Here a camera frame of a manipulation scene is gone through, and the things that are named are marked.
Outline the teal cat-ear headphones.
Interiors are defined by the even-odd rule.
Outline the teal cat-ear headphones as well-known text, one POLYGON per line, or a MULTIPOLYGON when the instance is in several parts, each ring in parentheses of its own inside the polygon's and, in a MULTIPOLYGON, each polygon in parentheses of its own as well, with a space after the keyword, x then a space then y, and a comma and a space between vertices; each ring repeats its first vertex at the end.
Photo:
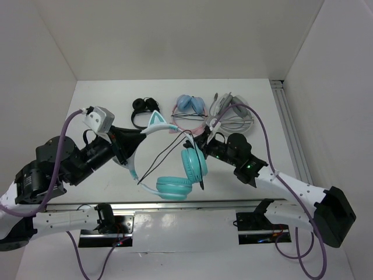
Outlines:
MULTIPOLYGON (((178 135, 172 145, 159 153, 159 155, 164 155, 164 157, 169 155, 169 153, 176 147, 177 143, 182 140, 190 140, 192 142, 195 137, 190 130, 184 130, 176 125, 168 123, 158 111, 154 111, 151 114, 147 127, 142 131, 142 133, 148 137, 155 132, 168 130, 176 132, 178 135)), ((180 173, 169 168, 168 171, 170 174, 158 177, 154 187, 148 186, 145 180, 153 171, 155 171, 156 168, 159 167, 159 163, 154 162, 144 174, 138 175, 134 155, 134 157, 130 159, 130 163, 126 168, 129 170, 135 183, 145 191, 164 200, 183 201, 187 199, 187 196, 192 192, 195 184, 199 184, 202 188, 204 187, 204 178, 208 173, 208 168, 206 159, 191 159, 189 157, 189 148, 183 148, 181 150, 180 159, 181 164, 179 166, 183 168, 184 172, 180 173)))

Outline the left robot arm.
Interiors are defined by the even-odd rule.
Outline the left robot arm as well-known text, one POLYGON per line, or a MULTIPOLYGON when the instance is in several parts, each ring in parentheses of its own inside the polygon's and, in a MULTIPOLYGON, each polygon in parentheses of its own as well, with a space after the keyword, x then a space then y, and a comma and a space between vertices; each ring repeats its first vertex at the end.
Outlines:
POLYGON ((66 194, 64 184, 77 186, 94 171, 111 159, 129 163, 146 134, 138 129, 111 127, 109 139, 99 136, 79 149, 66 136, 59 146, 59 137, 53 137, 36 148, 36 159, 25 165, 15 176, 8 191, 1 197, 1 204, 23 217, 1 212, 1 251, 12 251, 26 246, 31 240, 53 233, 82 229, 107 233, 113 230, 116 221, 112 207, 100 203, 93 208, 77 213, 31 212, 41 205, 52 182, 56 162, 60 163, 57 180, 51 196, 66 194))

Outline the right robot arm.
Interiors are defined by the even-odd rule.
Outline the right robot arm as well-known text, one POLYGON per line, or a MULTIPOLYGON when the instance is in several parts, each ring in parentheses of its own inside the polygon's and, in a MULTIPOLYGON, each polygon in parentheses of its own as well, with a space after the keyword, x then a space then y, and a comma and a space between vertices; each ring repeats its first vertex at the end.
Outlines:
POLYGON ((187 140, 184 148, 197 148, 199 157, 193 158, 194 168, 206 168, 211 156, 234 166, 234 175, 266 193, 274 193, 280 201, 264 199, 255 210, 255 224, 266 229, 271 224, 298 227, 319 233, 322 241, 339 248, 356 220, 356 215, 344 192, 331 187, 326 190, 299 181, 277 170, 252 152, 252 146, 242 134, 231 134, 225 142, 209 137, 205 131, 194 140, 187 140))

